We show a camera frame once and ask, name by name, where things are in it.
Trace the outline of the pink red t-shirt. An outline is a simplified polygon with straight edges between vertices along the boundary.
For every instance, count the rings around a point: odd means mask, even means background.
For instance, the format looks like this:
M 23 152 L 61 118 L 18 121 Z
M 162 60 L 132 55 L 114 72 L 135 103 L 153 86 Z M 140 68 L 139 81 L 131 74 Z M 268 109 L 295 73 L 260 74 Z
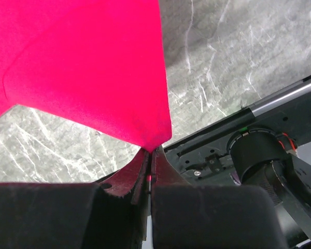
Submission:
M 158 1 L 0 1 L 0 116 L 15 105 L 147 151 L 168 141 Z

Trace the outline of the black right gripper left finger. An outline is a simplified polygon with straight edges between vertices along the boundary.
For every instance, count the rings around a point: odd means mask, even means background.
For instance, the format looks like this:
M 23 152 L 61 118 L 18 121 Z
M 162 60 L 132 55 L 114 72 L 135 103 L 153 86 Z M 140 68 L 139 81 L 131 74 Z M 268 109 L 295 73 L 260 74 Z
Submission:
M 148 168 L 149 153 L 139 150 L 126 166 L 99 184 L 108 194 L 118 198 L 130 198 L 131 204 L 137 205 L 143 195 Z

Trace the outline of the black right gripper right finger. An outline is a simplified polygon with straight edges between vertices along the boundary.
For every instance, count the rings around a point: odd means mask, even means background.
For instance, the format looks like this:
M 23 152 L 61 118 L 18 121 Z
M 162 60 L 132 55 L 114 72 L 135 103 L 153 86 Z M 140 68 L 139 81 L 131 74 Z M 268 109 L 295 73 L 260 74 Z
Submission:
M 174 193 L 191 187 L 169 163 L 162 147 L 152 152 L 151 193 Z

